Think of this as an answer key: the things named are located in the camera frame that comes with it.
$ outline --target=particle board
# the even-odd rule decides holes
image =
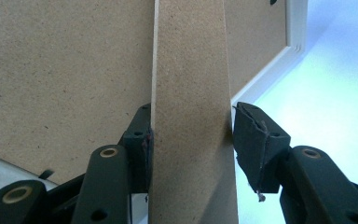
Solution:
[[[149,223],[238,223],[223,1],[155,11]]]
[[[286,0],[272,6],[269,0],[226,0],[225,11],[232,97],[287,46]]]
[[[154,1],[0,1],[0,159],[60,184],[150,103]]]

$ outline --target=white frame edge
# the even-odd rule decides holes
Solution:
[[[308,0],[286,0],[287,46],[231,98],[232,105],[254,103],[300,58],[306,45],[307,11]]]

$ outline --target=light blue surface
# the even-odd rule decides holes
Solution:
[[[358,1],[310,0],[304,58],[255,104],[292,136],[329,154],[358,183]],[[264,203],[237,166],[240,223],[284,223],[278,195]]]

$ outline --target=metal ring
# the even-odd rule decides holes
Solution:
[[[112,147],[106,148],[100,152],[100,156],[102,156],[104,158],[114,157],[117,154],[118,154],[118,149],[112,148]]]
[[[30,196],[32,188],[29,186],[20,186],[10,190],[2,198],[3,203],[17,203]]]
[[[321,158],[321,154],[315,150],[312,150],[312,149],[309,149],[309,148],[304,148],[302,149],[302,153],[307,156],[307,157],[310,157],[310,158],[313,158],[313,159],[319,159]]]

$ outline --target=wooden board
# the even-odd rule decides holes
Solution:
[[[62,183],[150,102],[154,1],[0,1],[0,158]]]
[[[232,97],[287,46],[286,0],[273,6],[269,0],[226,0],[225,10]]]
[[[238,223],[223,1],[156,6],[149,223]]]

